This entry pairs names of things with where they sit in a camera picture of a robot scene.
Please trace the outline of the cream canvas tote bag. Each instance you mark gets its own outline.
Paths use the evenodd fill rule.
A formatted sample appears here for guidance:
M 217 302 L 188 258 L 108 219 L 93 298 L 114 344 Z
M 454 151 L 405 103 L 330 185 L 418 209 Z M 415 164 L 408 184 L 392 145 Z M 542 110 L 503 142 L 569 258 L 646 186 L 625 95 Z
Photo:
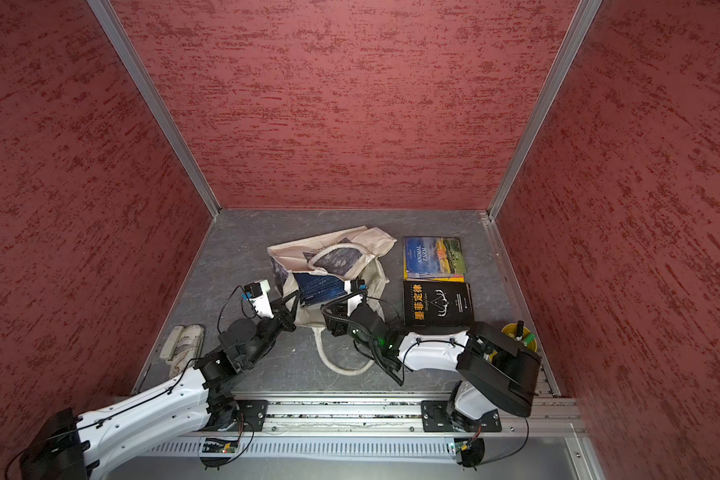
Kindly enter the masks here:
M 396 239 L 384 230 L 359 226 L 267 248 L 277 289 L 286 306 L 296 309 L 295 325 L 312 331 L 321 361 L 338 375 L 362 375 L 372 367 L 373 361 L 369 359 L 356 369 L 334 364 L 325 352 L 322 334 L 330 331 L 342 336 L 347 327 L 325 319 L 320 308 L 338 300 L 339 311 L 350 313 L 359 306 L 361 298 L 343 297 L 366 291 L 372 297 L 371 308 L 382 314 L 380 297 L 389 280 L 380 259 L 395 244 Z

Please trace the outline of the black book yellow chinese title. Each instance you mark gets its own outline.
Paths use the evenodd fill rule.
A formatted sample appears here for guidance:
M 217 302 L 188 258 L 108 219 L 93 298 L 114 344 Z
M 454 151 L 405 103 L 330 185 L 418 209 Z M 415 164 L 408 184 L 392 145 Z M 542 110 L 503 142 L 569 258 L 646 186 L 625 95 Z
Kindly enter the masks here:
M 475 319 L 468 283 L 404 280 L 403 300 L 408 327 L 466 327 Z

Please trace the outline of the blue green landscape book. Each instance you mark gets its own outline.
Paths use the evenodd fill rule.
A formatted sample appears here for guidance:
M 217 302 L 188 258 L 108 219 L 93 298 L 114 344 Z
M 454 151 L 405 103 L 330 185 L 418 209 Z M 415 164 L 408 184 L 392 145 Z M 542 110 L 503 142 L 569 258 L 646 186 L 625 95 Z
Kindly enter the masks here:
M 404 238 L 404 275 L 466 277 L 467 268 L 458 237 Z

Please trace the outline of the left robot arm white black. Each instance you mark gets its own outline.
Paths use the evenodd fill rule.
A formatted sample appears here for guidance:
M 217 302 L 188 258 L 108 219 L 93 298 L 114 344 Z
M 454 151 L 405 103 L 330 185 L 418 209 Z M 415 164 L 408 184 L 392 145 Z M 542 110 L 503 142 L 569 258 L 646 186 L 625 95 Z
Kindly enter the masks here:
M 219 335 L 219 346 L 139 395 L 77 415 L 52 415 L 12 462 L 24 479 L 100 479 L 128 460 L 175 437 L 202 430 L 241 437 L 262 429 L 264 401 L 235 399 L 233 390 L 274 346 L 295 330 L 298 293 L 251 301 L 257 318 L 242 318 Z

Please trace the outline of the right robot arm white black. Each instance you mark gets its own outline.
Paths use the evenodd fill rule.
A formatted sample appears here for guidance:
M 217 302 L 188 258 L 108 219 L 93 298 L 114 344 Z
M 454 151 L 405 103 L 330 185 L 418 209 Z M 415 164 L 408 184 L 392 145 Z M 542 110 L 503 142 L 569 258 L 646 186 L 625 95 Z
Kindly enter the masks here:
M 367 301 L 348 313 L 339 299 L 320 308 L 328 327 L 342 326 L 355 344 L 402 386 L 405 374 L 421 370 L 456 372 L 461 380 L 448 400 L 421 403 L 424 429 L 482 433 L 498 431 L 499 414 L 527 419 L 532 413 L 541 357 L 523 343 L 476 322 L 444 335 L 406 334 L 392 329 Z

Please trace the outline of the white rolled cloth object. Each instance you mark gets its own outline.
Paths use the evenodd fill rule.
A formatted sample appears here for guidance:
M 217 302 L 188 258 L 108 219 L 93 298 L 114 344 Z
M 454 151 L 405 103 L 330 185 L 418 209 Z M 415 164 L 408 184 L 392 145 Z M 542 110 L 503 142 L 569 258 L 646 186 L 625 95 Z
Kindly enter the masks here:
M 205 329 L 198 324 L 174 327 L 165 339 L 158 358 L 171 368 L 183 368 L 201 353 Z

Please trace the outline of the yellow cup with batteries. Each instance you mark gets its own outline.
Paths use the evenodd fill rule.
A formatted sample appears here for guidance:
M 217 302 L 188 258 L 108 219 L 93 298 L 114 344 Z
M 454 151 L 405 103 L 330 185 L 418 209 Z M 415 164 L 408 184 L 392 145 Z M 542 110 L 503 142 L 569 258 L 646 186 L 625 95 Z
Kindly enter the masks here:
M 518 321 L 515 323 L 509 323 L 505 325 L 501 332 L 506 336 L 520 342 L 526 348 L 537 353 L 538 352 L 538 340 L 536 335 L 525 325 L 524 321 Z

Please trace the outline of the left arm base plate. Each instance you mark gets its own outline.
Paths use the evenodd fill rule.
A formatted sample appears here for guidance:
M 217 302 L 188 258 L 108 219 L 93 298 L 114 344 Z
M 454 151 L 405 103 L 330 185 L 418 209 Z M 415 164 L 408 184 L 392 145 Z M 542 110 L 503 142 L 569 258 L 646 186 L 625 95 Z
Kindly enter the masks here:
M 240 433 L 245 427 L 254 432 L 263 429 L 269 402 L 267 400 L 233 400 L 230 404 L 213 408 L 203 431 Z

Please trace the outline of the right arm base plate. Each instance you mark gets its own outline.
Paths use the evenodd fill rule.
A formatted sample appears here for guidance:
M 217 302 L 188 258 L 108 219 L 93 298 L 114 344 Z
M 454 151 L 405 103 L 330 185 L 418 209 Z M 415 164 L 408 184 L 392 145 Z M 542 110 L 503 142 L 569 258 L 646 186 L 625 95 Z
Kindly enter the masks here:
M 423 430 L 427 433 L 498 433 L 502 431 L 499 413 L 496 409 L 483 414 L 478 420 L 473 420 L 456 411 L 448 401 L 424 400 L 420 407 Z

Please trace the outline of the aluminium front rail frame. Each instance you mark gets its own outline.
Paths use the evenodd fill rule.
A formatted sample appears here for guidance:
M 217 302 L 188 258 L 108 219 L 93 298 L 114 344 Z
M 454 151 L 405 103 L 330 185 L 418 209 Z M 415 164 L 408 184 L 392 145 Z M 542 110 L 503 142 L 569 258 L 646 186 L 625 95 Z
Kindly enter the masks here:
M 304 457 L 454 461 L 448 444 L 456 439 L 485 442 L 481 465 L 518 458 L 521 445 L 533 438 L 559 438 L 577 479 L 601 479 L 604 474 L 584 426 L 576 400 L 536 398 L 529 418 L 500 413 L 498 433 L 423 430 L 420 404 L 447 401 L 444 394 L 271 394 L 242 395 L 237 400 L 267 400 L 263 429 L 235 438 L 220 432 L 195 431 L 168 440 L 142 454 L 196 454 L 206 438 L 240 440 L 236 458 Z

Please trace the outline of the left corner aluminium post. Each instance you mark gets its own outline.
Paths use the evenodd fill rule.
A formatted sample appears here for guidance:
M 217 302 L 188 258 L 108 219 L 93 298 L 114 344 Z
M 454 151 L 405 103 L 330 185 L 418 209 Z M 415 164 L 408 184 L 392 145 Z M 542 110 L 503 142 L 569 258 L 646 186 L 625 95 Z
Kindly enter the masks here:
M 88 0 L 87 4 L 179 159 L 196 192 L 203 200 L 211 217 L 216 219 L 222 210 L 221 204 L 202 173 L 135 46 L 129 39 L 112 2 Z

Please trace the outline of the corner aluminium post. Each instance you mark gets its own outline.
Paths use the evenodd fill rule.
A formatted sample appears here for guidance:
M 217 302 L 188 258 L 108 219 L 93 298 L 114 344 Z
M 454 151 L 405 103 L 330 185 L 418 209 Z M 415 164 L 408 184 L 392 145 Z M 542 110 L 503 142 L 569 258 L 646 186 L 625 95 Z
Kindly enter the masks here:
M 221 204 L 202 173 L 135 46 L 129 39 L 112 2 L 88 0 L 87 4 L 179 159 L 196 192 L 203 200 L 211 217 L 216 219 L 222 210 Z
M 513 152 L 507 170 L 487 210 L 490 222 L 496 222 L 510 190 L 539 134 L 563 85 L 581 45 L 602 5 L 601 0 L 581 0 L 574 12 L 558 52 L 542 85 L 525 129 Z

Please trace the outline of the right corner aluminium post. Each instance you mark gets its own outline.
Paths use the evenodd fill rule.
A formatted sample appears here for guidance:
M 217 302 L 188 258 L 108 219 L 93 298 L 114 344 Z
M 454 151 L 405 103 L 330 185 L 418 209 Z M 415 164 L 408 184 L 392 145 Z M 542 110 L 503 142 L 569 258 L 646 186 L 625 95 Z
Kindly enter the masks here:
M 513 152 L 507 170 L 487 210 L 490 222 L 496 222 L 510 190 L 539 134 L 563 85 L 581 45 L 602 5 L 601 0 L 581 0 L 574 12 L 558 52 L 542 85 L 525 129 Z

